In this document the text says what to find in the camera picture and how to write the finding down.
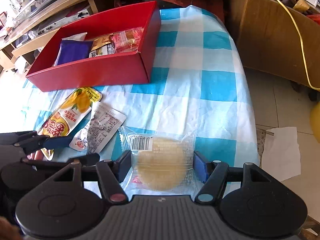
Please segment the red candy wrapper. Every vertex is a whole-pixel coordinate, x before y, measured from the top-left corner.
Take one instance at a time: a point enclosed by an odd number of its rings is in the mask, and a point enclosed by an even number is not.
[[[143,29],[132,28],[123,32],[114,33],[111,37],[115,46],[115,53],[130,52],[138,48]]]

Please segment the round cracker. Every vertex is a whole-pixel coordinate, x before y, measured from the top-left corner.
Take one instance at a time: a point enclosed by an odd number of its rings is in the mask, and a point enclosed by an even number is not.
[[[153,151],[139,151],[137,171],[144,185],[164,191],[178,186],[185,178],[186,156],[178,141],[153,138]]]

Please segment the open box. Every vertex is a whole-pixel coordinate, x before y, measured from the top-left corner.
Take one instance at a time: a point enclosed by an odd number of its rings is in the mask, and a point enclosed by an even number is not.
[[[150,82],[161,25],[155,1],[100,12],[61,27],[44,47],[26,76],[41,91]],[[85,58],[52,67],[62,38],[87,32],[86,40],[143,27],[136,51]]]

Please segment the purple package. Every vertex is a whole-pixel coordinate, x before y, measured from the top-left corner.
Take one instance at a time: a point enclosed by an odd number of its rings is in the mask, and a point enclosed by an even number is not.
[[[62,40],[54,66],[88,58],[93,41]]]

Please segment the barcode label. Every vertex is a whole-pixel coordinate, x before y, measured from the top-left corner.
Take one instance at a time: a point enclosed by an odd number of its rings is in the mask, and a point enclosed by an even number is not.
[[[132,151],[152,151],[152,137],[129,135],[128,141]]]

